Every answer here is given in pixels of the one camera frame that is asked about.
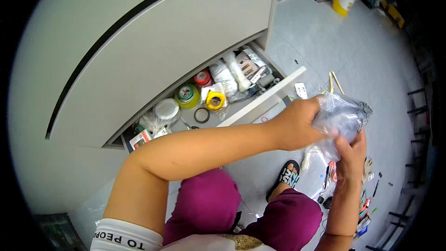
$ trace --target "right hand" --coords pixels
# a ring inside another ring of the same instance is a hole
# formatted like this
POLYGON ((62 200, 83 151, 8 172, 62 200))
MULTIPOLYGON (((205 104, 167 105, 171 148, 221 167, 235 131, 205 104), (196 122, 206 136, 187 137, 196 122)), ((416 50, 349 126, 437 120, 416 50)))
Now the right hand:
POLYGON ((361 130, 351 144, 340 136, 335 140, 341 159, 336 163, 338 180, 361 181, 364 172, 367 141, 361 130))

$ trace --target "left hand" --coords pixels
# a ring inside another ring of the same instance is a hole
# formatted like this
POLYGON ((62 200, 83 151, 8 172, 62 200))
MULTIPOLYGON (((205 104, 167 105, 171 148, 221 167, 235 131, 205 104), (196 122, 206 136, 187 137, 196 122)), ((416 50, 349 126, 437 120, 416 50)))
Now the left hand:
POLYGON ((296 99, 275 118, 263 124, 269 129, 277 149, 296 150, 327 138, 311 127, 318 111, 317 96, 308 100, 296 99))

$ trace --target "open drawer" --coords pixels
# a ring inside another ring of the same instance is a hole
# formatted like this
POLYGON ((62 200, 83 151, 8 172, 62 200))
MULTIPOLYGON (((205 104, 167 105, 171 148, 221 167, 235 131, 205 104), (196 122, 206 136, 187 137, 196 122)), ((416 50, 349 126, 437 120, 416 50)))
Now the open drawer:
MULTIPOLYGON (((198 123, 194 119, 194 113, 198 108, 202 107, 199 104, 192 109, 181 109, 181 117, 188 125, 197 126, 198 128, 209 128, 252 123, 262 114, 274 107, 282 99, 284 100, 285 104, 287 104, 290 102, 288 96, 296 95, 294 91, 294 85, 296 84, 296 82, 299 81, 300 76, 305 72, 306 68, 301 66, 291 75, 284 76, 277 65, 273 61, 271 61, 268 55, 265 54, 265 52, 255 42, 250 42, 248 43, 248 45, 272 69, 274 77, 279 78, 280 81, 276 85, 270 87, 262 95, 254 96, 244 101, 230 103, 229 106, 225 108, 225 115, 223 120, 220 119, 220 114, 210 112, 209 120, 206 123, 198 123)), ((203 68, 204 67, 199 66, 198 71, 202 70, 203 68)), ((156 97, 156 101, 148 104, 145 109, 135 114, 126 123, 126 125, 123 126, 123 128, 121 128, 118 132, 115 133, 112 138, 110 138, 110 146, 125 145, 125 148, 131 152, 132 148, 129 144, 129 140, 131 140, 136 135, 133 123, 137 122, 137 120, 143 113, 152 108, 160 100, 165 98, 172 98, 174 92, 180 85, 184 83, 191 83, 191 78, 185 76, 181 82, 179 81, 177 83, 178 84, 175 87, 171 87, 168 92, 162 93, 162 95, 156 97)), ((171 126, 172 132, 185 130, 187 130, 187 127, 182 120, 177 120, 171 126)))

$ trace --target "person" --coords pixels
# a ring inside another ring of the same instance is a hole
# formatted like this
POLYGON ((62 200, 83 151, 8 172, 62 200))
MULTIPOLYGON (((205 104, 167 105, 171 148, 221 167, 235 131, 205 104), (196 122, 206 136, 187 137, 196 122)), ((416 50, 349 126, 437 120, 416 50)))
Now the person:
MULTIPOLYGON (((265 123, 182 131, 144 144, 118 173, 91 250, 300 250, 316 233, 322 212, 318 203, 292 188, 298 182, 298 164, 285 164, 268 192, 263 217, 237 233, 231 227, 241 196, 219 167, 324 139, 311 127, 318 110, 316 98, 294 100, 265 123), (256 143, 246 144, 246 138, 256 138, 256 143), (175 209, 164 224, 169 181, 179 180, 175 209)), ((338 181, 316 250, 348 250, 359 220, 364 131, 351 145, 343 137, 335 143, 341 156, 338 181)))

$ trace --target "foot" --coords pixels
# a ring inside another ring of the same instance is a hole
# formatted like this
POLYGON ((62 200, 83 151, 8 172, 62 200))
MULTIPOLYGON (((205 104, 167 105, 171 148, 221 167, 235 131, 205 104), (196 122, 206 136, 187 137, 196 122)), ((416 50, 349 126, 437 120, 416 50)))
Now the foot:
MULTIPOLYGON (((293 163, 288 164, 288 165, 286 166, 286 168, 287 168, 288 170, 290 170, 291 172, 297 174, 297 175, 299 174, 298 171, 296 170, 296 168, 295 168, 295 166, 294 166, 293 163)), ((281 173, 281 175, 280 175, 280 180, 281 180, 281 181, 279 182, 279 184, 277 185, 277 187, 272 191, 270 197, 268 198, 268 203, 271 203, 271 202, 272 202, 277 196, 279 196, 284 190, 287 190, 287 189, 289 189, 289 188, 292 188, 290 185, 288 185, 287 182, 285 182, 285 181, 282 179, 282 178, 283 178, 283 175, 285 175, 285 174, 286 174, 286 170, 284 170, 284 172, 281 173)))

